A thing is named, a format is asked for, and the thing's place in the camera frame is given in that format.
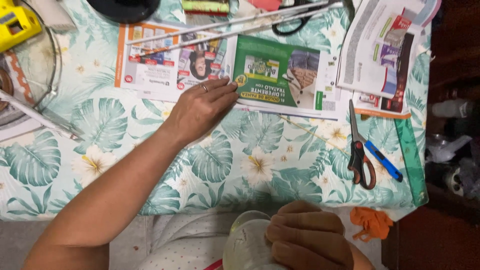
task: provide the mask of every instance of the fingernail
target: fingernail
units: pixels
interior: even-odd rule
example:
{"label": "fingernail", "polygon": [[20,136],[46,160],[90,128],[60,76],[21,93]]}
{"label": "fingernail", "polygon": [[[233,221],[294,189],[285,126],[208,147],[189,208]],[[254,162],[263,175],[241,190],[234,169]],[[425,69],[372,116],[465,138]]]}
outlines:
{"label": "fingernail", "polygon": [[273,252],[276,256],[283,258],[290,257],[292,255],[292,249],[282,242],[275,242],[273,246]]}
{"label": "fingernail", "polygon": [[271,222],[272,222],[273,224],[285,225],[285,224],[287,224],[287,218],[284,217],[284,216],[274,215],[274,216],[272,216],[272,218],[271,218]]}
{"label": "fingernail", "polygon": [[282,228],[278,227],[277,225],[270,224],[267,227],[267,231],[265,232],[265,234],[267,235],[267,238],[270,241],[273,241],[277,239],[279,235],[282,234]]}

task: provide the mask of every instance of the tape roll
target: tape roll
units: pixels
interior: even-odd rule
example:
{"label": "tape roll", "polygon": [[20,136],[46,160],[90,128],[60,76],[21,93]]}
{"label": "tape roll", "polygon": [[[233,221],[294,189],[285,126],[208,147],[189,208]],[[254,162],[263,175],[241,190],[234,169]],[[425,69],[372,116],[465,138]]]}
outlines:
{"label": "tape roll", "polygon": [[[13,84],[8,73],[0,68],[0,88],[7,94],[13,96]],[[8,102],[0,101],[0,111],[8,106]]]}

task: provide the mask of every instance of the person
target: person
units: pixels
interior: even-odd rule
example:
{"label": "person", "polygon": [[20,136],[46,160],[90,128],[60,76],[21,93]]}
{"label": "person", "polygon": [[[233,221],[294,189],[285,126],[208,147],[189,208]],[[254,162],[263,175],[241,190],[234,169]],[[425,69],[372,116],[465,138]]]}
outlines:
{"label": "person", "polygon": [[190,72],[195,78],[203,81],[212,72],[210,62],[205,59],[205,51],[195,50],[190,54]]}
{"label": "person", "polygon": [[[175,156],[209,132],[238,99],[237,84],[228,82],[209,80],[186,90],[151,137],[60,211],[30,250],[23,269],[107,270],[109,243],[135,218]],[[173,269],[176,263],[182,268],[175,269],[205,269],[210,260],[222,258],[225,236],[237,216],[173,215],[139,269]],[[273,243],[272,257],[293,270],[372,269],[343,230],[335,214],[297,201],[271,218],[266,238]]]}

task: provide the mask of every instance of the table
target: table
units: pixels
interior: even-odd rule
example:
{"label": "table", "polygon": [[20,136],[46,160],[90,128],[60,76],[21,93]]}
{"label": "table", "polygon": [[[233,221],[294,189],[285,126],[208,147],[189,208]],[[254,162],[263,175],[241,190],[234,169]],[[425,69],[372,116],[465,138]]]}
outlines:
{"label": "table", "polygon": [[[140,100],[134,91],[114,88],[118,25],[99,17],[85,0],[64,3],[78,31],[57,35],[64,65],[60,91],[55,98],[45,100],[44,114],[84,131],[85,141],[74,142],[44,129],[3,143],[3,220],[52,219],[101,172],[151,135],[173,107]],[[190,19],[183,15],[180,0],[162,0],[154,17],[183,23]],[[207,23],[222,19],[201,18]],[[254,35],[335,54],[340,52],[347,28],[346,10],[335,9],[289,37],[277,37],[271,31]],[[429,48],[430,27],[427,32],[428,42],[423,45]],[[425,150],[429,60],[426,54],[417,57],[405,96],[420,156]],[[349,124],[291,119],[350,152]],[[394,122],[375,117],[361,121],[360,116],[357,121],[360,133],[404,172]],[[367,155],[377,174],[373,190],[352,185],[349,155],[276,115],[234,110],[206,139],[179,153],[140,214],[232,211],[297,199],[329,207],[376,207],[386,210],[394,220],[413,211],[408,181],[393,181],[381,164]],[[97,171],[89,170],[85,157],[99,164]],[[254,175],[249,169],[251,157],[263,161],[263,174]]]}

